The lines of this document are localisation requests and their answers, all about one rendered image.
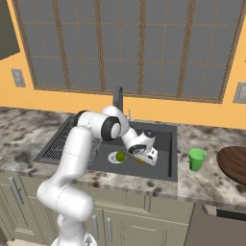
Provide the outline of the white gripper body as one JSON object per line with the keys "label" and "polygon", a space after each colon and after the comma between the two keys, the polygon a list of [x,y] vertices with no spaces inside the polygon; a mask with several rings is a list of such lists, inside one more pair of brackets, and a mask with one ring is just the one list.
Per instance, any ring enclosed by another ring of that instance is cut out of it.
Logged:
{"label": "white gripper body", "polygon": [[142,153],[141,159],[144,160],[146,163],[155,166],[158,160],[158,151],[155,148],[152,148],[150,152]]}

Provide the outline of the dark grey sink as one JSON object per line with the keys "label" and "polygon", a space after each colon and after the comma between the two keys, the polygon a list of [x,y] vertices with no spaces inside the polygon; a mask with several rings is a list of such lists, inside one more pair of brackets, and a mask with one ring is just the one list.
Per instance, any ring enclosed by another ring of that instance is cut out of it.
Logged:
{"label": "dark grey sink", "polygon": [[[37,154],[34,161],[59,164],[62,157],[62,149],[66,138],[73,127],[74,116],[69,116],[60,126],[57,132],[48,141],[45,147]],[[128,154],[120,138],[107,142],[95,139],[92,145],[88,169],[103,171],[121,175],[130,175],[155,180],[177,182],[177,127],[166,124],[151,124],[143,122],[130,122],[140,135],[144,130],[152,130],[156,134],[154,148],[158,150],[158,160],[155,166],[138,163]],[[126,159],[122,163],[111,163],[108,155],[113,152],[123,151]]]}

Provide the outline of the silver sink drain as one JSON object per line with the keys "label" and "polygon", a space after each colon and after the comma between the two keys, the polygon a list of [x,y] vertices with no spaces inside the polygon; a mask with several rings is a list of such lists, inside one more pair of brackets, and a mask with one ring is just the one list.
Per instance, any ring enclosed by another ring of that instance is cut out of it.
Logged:
{"label": "silver sink drain", "polygon": [[124,162],[125,160],[119,161],[116,159],[116,152],[111,152],[108,155],[108,161],[112,164],[119,164],[120,162]]}

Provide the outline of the green cup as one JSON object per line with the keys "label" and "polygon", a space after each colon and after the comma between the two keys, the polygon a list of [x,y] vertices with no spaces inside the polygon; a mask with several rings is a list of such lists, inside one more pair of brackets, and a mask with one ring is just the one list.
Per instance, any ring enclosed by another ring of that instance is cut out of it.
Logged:
{"label": "green cup", "polygon": [[192,148],[188,151],[188,155],[189,169],[194,172],[199,171],[207,157],[206,152],[199,148]]}

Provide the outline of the brown wooden bowl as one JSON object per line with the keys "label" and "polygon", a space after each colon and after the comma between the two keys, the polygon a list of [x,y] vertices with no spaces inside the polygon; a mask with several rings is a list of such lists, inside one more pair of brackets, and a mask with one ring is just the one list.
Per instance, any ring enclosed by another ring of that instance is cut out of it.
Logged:
{"label": "brown wooden bowl", "polygon": [[216,159],[225,175],[238,184],[246,185],[246,146],[224,147]]}

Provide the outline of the grey-green drawer front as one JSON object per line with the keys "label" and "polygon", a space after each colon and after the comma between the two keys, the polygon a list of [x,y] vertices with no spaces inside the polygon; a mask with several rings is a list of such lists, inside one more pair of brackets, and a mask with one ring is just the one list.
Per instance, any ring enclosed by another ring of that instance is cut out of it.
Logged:
{"label": "grey-green drawer front", "polygon": [[188,224],[193,209],[193,203],[161,197],[150,198],[150,212],[166,221]]}
{"label": "grey-green drawer front", "polygon": [[145,211],[148,211],[150,207],[150,199],[143,194],[87,185],[80,185],[80,189],[87,192],[98,202],[111,203]]}

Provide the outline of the dark grey tap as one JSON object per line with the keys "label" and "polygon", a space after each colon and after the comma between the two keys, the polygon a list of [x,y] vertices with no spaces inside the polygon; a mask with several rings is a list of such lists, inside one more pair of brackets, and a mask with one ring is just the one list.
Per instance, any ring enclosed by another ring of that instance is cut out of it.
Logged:
{"label": "dark grey tap", "polygon": [[123,115],[123,88],[121,86],[116,86],[113,91],[112,104],[115,107],[115,112],[117,115]]}

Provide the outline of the grey-green cupboard door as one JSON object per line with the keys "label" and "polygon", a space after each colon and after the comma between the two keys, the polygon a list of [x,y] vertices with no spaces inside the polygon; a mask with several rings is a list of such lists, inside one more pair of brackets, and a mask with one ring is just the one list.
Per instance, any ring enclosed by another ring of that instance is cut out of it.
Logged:
{"label": "grey-green cupboard door", "polygon": [[[184,246],[188,226],[143,215],[103,210],[107,246]],[[111,218],[112,242],[108,241],[107,217]]]}
{"label": "grey-green cupboard door", "polygon": [[[99,239],[96,240],[94,237],[94,229],[93,229],[93,222],[92,222],[92,215],[97,215],[97,222],[98,222],[98,231],[99,231]],[[85,222],[86,230],[93,236],[93,238],[97,242],[97,246],[105,246],[105,231],[104,231],[104,222],[103,222],[103,213],[101,209],[95,208],[92,215],[87,219]]]}
{"label": "grey-green cupboard door", "polygon": [[[23,206],[19,206],[15,199],[9,177],[14,177],[20,188]],[[40,205],[36,196],[39,185],[39,179],[0,172],[0,223],[6,227],[4,232],[10,239],[46,244],[32,208],[32,205],[36,208]]]}

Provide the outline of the dark grey dishwasher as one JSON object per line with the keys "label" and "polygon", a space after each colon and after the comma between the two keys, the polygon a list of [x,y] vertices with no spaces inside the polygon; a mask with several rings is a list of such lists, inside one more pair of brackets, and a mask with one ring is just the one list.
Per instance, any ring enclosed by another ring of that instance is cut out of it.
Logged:
{"label": "dark grey dishwasher", "polygon": [[[184,246],[246,246],[246,222],[207,215],[196,203]],[[242,210],[218,209],[246,213]]]}

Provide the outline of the grey wall socket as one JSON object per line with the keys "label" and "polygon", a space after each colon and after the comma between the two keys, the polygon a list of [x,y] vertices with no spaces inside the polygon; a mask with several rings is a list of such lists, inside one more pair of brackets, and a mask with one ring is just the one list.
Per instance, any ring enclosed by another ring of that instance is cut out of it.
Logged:
{"label": "grey wall socket", "polygon": [[234,102],[246,104],[246,82],[239,82],[234,95]]}
{"label": "grey wall socket", "polygon": [[25,81],[22,71],[17,68],[12,68],[12,76],[16,86],[25,87]]}

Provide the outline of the large window with brown frame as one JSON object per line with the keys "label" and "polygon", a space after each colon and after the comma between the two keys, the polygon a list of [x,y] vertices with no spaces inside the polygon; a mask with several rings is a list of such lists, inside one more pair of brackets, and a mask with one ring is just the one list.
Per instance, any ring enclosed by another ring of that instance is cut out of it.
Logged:
{"label": "large window with brown frame", "polygon": [[33,85],[222,103],[246,0],[12,0]]}

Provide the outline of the grey-green wall cupboard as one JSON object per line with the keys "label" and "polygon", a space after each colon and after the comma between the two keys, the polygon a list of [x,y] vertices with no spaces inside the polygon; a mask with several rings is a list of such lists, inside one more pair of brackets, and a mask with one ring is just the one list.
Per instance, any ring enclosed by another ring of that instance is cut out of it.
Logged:
{"label": "grey-green wall cupboard", "polygon": [[0,61],[19,52],[7,0],[0,0]]}

